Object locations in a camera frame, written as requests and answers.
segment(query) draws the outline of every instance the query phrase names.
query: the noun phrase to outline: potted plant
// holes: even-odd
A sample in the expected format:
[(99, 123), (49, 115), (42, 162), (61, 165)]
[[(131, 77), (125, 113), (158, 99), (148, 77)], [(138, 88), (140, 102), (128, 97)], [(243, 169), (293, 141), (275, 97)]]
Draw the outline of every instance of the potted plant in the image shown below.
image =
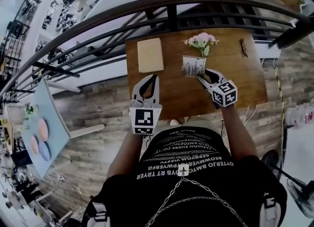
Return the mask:
[(219, 40), (216, 40), (214, 36), (207, 33), (200, 33), (199, 35), (195, 35), (188, 40), (184, 41), (184, 44), (190, 47), (197, 48), (202, 57), (206, 57), (209, 54), (209, 46), (217, 45)]
[(29, 117), (33, 114), (37, 114), (38, 112), (38, 106), (37, 105), (34, 105), (34, 106), (31, 106), (29, 103), (26, 104), (26, 107), (25, 107), (25, 120), (28, 120)]

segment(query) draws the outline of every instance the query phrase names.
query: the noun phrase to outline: pink circle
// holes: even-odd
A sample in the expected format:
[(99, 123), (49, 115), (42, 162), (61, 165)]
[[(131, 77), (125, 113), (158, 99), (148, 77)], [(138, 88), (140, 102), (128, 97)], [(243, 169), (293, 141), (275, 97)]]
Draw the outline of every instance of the pink circle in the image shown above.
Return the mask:
[(33, 135), (30, 139), (30, 145), (35, 154), (39, 153), (37, 138)]
[(37, 135), (41, 141), (46, 142), (49, 137), (49, 129), (46, 121), (40, 118), (37, 125)]

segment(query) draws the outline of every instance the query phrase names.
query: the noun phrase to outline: silver chain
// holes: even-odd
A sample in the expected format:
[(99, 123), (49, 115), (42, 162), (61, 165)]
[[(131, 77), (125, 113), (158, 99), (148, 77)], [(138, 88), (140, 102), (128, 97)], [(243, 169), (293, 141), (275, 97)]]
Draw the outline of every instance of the silver chain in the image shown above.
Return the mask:
[[(175, 193), (176, 188), (179, 187), (179, 185), (182, 183), (182, 181), (191, 182), (192, 184), (198, 185), (198, 186), (202, 187), (203, 189), (205, 189), (206, 191), (210, 192), (214, 197), (213, 198), (212, 197), (192, 197), (192, 198), (186, 198), (186, 199), (182, 199), (180, 201), (173, 202), (172, 204), (170, 204), (170, 205), (168, 205), (167, 207), (164, 208), (164, 206), (169, 201), (170, 197)], [(207, 200), (217, 200), (217, 201), (220, 201), (226, 208), (228, 208), (231, 211), (232, 214), (234, 214), (236, 216), (236, 218), (240, 221), (240, 223), (244, 227), (247, 227), (247, 225), (245, 224), (243, 219), (237, 214), (237, 212), (231, 207), (231, 205), (228, 204), (228, 202), (226, 202), (225, 200), (222, 200), (215, 192), (212, 192), (208, 187), (201, 185), (199, 182), (191, 181), (191, 180), (189, 180), (187, 178), (184, 178), (183, 176), (181, 177), (180, 181), (176, 184), (175, 188), (170, 192), (169, 196), (165, 199), (165, 201), (163, 202), (161, 207), (158, 209), (158, 211), (155, 213), (155, 215), (152, 216), (152, 218), (145, 225), (145, 227), (151, 226), (153, 224), (153, 222), (155, 221), (156, 217), (161, 212), (163, 212), (164, 210), (167, 210), (170, 207), (175, 206), (175, 205), (177, 205), (177, 204), (179, 204), (181, 202), (186, 202), (186, 201), (195, 200), (195, 199), (207, 199)]]

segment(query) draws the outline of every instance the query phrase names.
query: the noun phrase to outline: wooden plank floor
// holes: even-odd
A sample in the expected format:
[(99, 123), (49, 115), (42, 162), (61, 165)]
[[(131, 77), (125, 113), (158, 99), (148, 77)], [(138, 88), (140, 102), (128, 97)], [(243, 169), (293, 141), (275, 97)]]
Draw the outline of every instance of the wooden plank floor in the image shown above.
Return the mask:
[[(264, 10), (261, 12), (270, 17), (275, 15)], [(286, 107), (293, 107), (314, 98), (314, 52), (308, 38), (283, 50), (276, 65), (279, 68)], [(257, 112), (246, 125), (260, 157), (271, 149), (280, 148), (281, 142), (281, 104), (272, 62), (264, 62), (263, 73), (269, 102), (259, 105)], [(58, 94), (55, 99), (70, 129), (106, 124), (106, 128), (98, 133), (71, 140), (62, 151), (58, 161), (73, 162), (56, 172), (66, 177), (65, 183), (57, 181), (56, 174), (40, 181), (43, 191), (54, 191), (49, 201), (52, 203), (52, 209), (62, 216), (69, 210), (75, 211), (85, 205), (90, 195), (99, 192), (109, 165), (130, 128), (127, 77), (84, 87), (79, 94)], [(254, 109), (250, 108), (247, 118)], [(246, 108), (239, 110), (241, 116), (244, 116), (245, 112)], [(221, 113), (204, 117), (214, 120), (216, 127), (221, 129)]]

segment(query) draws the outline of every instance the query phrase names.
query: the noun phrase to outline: beige notepad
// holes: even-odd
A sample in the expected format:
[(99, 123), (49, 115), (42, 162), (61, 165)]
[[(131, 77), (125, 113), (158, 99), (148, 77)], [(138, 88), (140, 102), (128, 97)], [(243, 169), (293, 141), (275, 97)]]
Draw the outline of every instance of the beige notepad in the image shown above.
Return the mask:
[(148, 73), (163, 70), (161, 41), (159, 38), (137, 42), (138, 71)]

